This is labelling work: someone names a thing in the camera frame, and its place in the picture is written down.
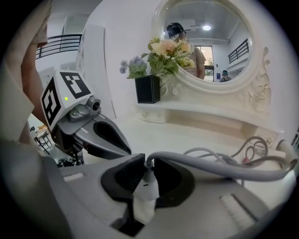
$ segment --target white shelf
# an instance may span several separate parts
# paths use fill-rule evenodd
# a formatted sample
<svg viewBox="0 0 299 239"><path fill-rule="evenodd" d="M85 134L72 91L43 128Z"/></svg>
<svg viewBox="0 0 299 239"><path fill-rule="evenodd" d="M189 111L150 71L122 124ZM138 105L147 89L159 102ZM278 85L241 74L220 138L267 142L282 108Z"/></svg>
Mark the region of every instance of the white shelf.
<svg viewBox="0 0 299 239"><path fill-rule="evenodd" d="M233 63L230 64L229 67L227 67L228 73L243 69L248 63L248 57L242 59L242 60L236 60Z"/></svg>
<svg viewBox="0 0 299 239"><path fill-rule="evenodd" d="M229 119L235 119L242 122L246 122L278 134L283 133L282 130L275 127L271 122L269 122L266 119L261 119L258 118L256 115L251 115L249 113L241 112L230 108L218 108L209 105L189 104L178 101L159 101L155 104L137 104L136 106L144 110L167 109L217 115Z"/></svg>

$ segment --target gray cable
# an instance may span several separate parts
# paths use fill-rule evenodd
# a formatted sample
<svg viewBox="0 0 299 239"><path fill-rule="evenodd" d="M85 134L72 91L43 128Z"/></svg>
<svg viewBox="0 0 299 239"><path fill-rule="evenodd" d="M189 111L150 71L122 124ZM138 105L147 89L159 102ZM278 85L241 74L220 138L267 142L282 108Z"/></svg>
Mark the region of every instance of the gray cable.
<svg viewBox="0 0 299 239"><path fill-rule="evenodd" d="M236 160L233 158L238 155L246 146L246 144L251 140L259 140L254 144L255 147L257 143L262 143L265 146L265 156L256 160L251 160L244 164L238 164ZM204 150L209 152L209 154L201 155L199 157L191 157L186 154L198 150ZM270 182L276 181L284 178L289 171L292 170L293 165L291 165L286 159L277 157L277 156L266 156L268 154L268 147L266 142L257 136L251 137L245 141L245 143L241 146L241 148L232 156L215 153L208 148L193 148L185 152L185 155L171 153L171 152L156 152L152 153L148 156L146 165L151 165L151 161L155 158L162 158L167 159L175 162L179 162L184 165L188 165L197 169L201 169L210 173L218 174L224 177L230 177L234 179L241 179L241 180L250 180L250 181L260 181L260 182ZM199 160L199 158L204 158L207 156L215 156L217 162L209 162L207 160ZM277 161L282 165L280 170L256 170L252 169L261 165L265 161Z"/></svg>

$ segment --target flower vase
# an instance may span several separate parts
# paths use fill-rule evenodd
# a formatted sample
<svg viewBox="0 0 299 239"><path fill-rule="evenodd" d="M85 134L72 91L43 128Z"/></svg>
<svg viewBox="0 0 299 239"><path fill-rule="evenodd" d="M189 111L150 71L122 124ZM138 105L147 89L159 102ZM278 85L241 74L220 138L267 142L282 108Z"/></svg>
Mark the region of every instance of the flower vase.
<svg viewBox="0 0 299 239"><path fill-rule="evenodd" d="M160 100L160 78L154 75L135 78L138 103L154 104Z"/></svg>

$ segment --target ceiling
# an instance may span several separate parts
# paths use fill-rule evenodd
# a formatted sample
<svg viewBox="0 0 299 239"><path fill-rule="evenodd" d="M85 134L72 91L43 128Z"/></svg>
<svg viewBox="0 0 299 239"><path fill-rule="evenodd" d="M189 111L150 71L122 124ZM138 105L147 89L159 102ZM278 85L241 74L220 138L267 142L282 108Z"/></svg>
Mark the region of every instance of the ceiling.
<svg viewBox="0 0 299 239"><path fill-rule="evenodd" d="M211 38L230 40L240 24L236 14L212 0L184 0L168 10L165 29L168 24L179 22L190 38ZM211 26L205 31L203 26Z"/></svg>
<svg viewBox="0 0 299 239"><path fill-rule="evenodd" d="M66 17L90 15L101 2L102 0L52 0L48 37L62 34Z"/></svg>

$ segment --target pink flower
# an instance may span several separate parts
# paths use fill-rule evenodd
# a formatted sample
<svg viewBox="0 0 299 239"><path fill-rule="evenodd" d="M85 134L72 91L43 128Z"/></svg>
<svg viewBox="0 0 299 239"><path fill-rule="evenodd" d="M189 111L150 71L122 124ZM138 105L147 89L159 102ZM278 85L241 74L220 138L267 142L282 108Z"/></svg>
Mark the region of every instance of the pink flower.
<svg viewBox="0 0 299 239"><path fill-rule="evenodd" d="M177 45L172 40L162 40L161 47L164 48L166 51L172 53L176 49Z"/></svg>

